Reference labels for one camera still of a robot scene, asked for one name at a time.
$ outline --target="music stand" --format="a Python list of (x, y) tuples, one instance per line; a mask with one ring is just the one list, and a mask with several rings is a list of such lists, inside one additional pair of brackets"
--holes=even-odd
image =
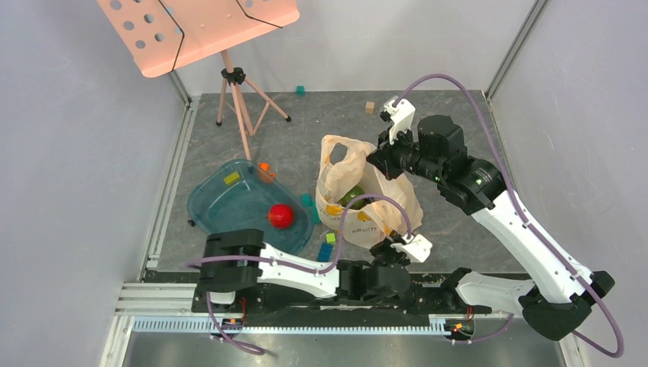
[[(220, 53), (225, 63), (216, 124), (222, 124), (227, 85), (232, 89), (234, 111), (241, 130), (245, 157), (251, 160), (250, 136), (272, 106), (286, 121), (290, 116), (270, 99), (240, 68), (234, 68), (228, 48), (295, 22), (300, 13), (296, 0), (97, 0), (142, 74), (156, 77), (197, 60)], [(266, 100), (252, 127), (240, 85), (247, 83)]]

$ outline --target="white plastic bag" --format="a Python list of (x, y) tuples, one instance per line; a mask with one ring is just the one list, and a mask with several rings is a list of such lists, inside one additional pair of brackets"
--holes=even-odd
[[(340, 162), (331, 164), (331, 152), (338, 144), (346, 146), (346, 156)], [(412, 228), (421, 225), (423, 211), (407, 177), (401, 174), (396, 180), (389, 181), (376, 167), (367, 163), (367, 156), (375, 148), (371, 143), (342, 136), (327, 135), (322, 138), (315, 204), (319, 218), (330, 229), (339, 229), (344, 207), (337, 202), (356, 185), (365, 193), (379, 193), (396, 200), (410, 217)], [(407, 233), (403, 216), (390, 203), (376, 200), (360, 210), (348, 211), (344, 222), (344, 239), (354, 245), (370, 248), (392, 230), (403, 235)]]

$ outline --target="yellow block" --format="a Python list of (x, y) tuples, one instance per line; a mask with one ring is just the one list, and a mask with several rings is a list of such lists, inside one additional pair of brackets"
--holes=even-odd
[(327, 205), (326, 206), (326, 214), (329, 214), (330, 216), (339, 216), (343, 212), (343, 208), (340, 205)]
[(362, 222), (369, 222), (371, 220), (371, 217), (365, 214), (365, 212), (360, 212), (358, 213), (358, 220), (361, 220)]
[(230, 186), (234, 182), (238, 181), (238, 179), (241, 178), (241, 176), (238, 174), (238, 172), (234, 172), (232, 174), (229, 174), (227, 177), (223, 179), (223, 182), (225, 182), (225, 185)]

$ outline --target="red ball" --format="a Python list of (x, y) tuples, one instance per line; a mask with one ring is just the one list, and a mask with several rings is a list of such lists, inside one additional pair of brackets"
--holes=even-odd
[(284, 229), (290, 227), (295, 220), (293, 208), (286, 204), (276, 204), (267, 212), (267, 220), (274, 228)]

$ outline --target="blue plastic tray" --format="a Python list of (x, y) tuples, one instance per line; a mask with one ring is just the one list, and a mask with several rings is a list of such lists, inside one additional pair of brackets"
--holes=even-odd
[[(293, 208), (295, 220), (289, 228), (276, 229), (267, 220), (267, 212), (279, 203)], [(246, 160), (228, 162), (193, 189), (186, 209), (206, 233), (260, 229), (265, 242), (291, 255), (297, 255), (313, 234), (310, 210), (276, 178)]]

